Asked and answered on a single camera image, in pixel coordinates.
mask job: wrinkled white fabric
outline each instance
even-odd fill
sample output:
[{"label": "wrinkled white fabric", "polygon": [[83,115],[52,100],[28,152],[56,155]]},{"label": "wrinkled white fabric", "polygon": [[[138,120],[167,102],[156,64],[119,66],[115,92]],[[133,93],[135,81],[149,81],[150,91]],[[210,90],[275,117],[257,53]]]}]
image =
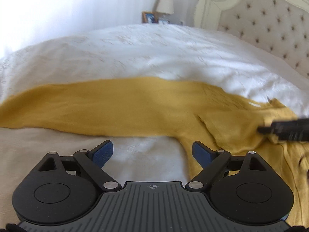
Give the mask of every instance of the wrinkled white fabric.
[{"label": "wrinkled white fabric", "polygon": [[[157,76],[198,80],[260,102],[277,98],[309,116],[309,80],[285,61],[224,32],[175,25],[133,25],[50,40],[0,60],[1,101],[47,83]],[[15,187],[49,151],[72,155],[106,137],[54,130],[0,128],[0,225],[17,222]],[[173,138],[110,138],[103,169],[125,181],[188,181],[184,152]]]}]

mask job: yellow fabric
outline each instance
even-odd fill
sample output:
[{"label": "yellow fabric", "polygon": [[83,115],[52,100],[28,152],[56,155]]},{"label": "yellow fabric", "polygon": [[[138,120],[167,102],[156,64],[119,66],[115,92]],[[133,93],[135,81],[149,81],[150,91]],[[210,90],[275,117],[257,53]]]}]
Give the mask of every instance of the yellow fabric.
[{"label": "yellow fabric", "polygon": [[258,125],[295,118],[276,99],[259,104],[208,84],[159,78],[45,85],[0,105],[1,127],[44,127],[85,135],[175,137],[186,150],[191,177],[201,171],[191,154],[195,140],[233,155],[255,150],[294,193],[289,224],[308,227],[309,186],[305,174],[298,169],[298,160],[309,151],[309,145],[275,143],[256,132]]}]

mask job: bed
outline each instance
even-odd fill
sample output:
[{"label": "bed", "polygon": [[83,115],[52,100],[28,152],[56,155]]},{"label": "bed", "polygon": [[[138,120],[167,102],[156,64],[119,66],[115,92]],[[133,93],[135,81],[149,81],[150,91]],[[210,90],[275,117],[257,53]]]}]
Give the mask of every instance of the bed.
[{"label": "bed", "polygon": [[[199,0],[194,22],[120,26],[16,51],[0,60],[0,102],[42,84],[157,76],[206,82],[259,102],[277,98],[309,116],[309,0]],[[173,138],[0,128],[0,225],[18,222],[12,192],[47,152],[71,155],[106,139],[114,155],[104,170],[121,184],[189,180]]]}]

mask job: headboard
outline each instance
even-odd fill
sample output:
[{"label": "headboard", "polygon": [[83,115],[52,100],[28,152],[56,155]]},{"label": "headboard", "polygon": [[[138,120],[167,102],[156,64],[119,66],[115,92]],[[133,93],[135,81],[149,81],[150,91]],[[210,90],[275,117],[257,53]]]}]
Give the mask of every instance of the headboard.
[{"label": "headboard", "polygon": [[309,78],[309,0],[199,0],[194,26],[237,36]]}]

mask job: white bedspread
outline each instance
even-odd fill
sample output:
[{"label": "white bedspread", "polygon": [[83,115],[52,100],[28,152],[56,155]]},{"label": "white bedspread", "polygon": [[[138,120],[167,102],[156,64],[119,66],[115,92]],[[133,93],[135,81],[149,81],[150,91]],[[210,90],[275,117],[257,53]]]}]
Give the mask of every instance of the white bedspread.
[{"label": "white bedspread", "polygon": [[[309,80],[285,61],[223,32],[180,26],[122,26],[59,38],[0,60],[0,100],[34,86],[105,78],[157,76],[198,80],[256,101],[277,98],[309,116]],[[11,195],[49,151],[91,149],[107,137],[0,128],[0,226],[18,219]],[[110,138],[104,170],[125,181],[188,181],[184,151],[173,138]]]}]

